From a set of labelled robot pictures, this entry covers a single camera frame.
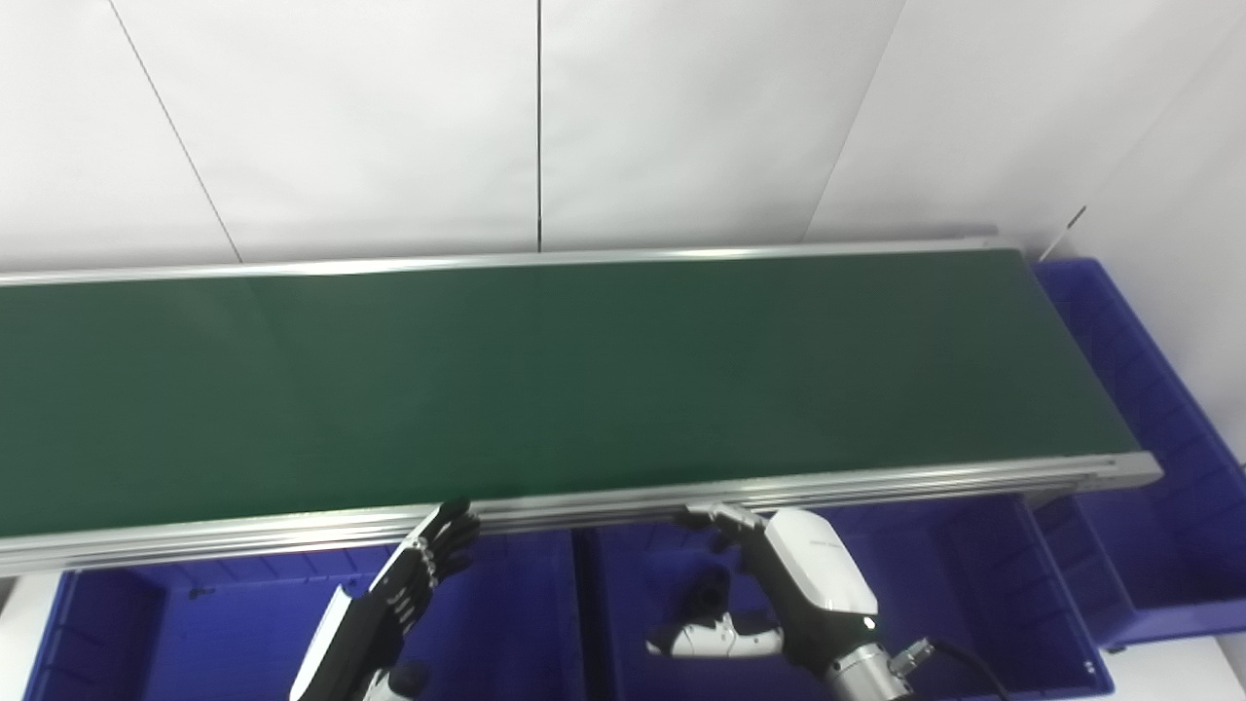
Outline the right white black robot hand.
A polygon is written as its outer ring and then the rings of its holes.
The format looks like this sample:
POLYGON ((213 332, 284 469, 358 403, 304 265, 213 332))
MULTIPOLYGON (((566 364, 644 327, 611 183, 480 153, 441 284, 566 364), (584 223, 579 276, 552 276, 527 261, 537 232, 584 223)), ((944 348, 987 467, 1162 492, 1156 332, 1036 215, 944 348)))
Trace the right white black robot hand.
POLYGON ((739 547, 744 572, 758 581, 769 611, 731 613, 731 576, 701 576, 682 623, 645 635, 650 655, 667 657, 768 657, 819 676, 836 676, 877 657, 878 603, 854 554, 824 515, 782 507, 759 515, 725 502, 692 502, 677 523, 716 529, 724 545, 739 547))

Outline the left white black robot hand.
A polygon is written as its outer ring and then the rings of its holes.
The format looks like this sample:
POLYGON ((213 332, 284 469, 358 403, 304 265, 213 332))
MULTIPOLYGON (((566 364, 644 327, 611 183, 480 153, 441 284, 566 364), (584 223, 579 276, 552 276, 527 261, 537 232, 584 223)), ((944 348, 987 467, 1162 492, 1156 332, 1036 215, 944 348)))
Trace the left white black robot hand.
POLYGON ((481 520, 466 498, 424 515, 366 589, 338 586, 316 621, 290 700, 417 700, 430 670, 404 662, 407 635, 442 581, 470 565, 481 520))

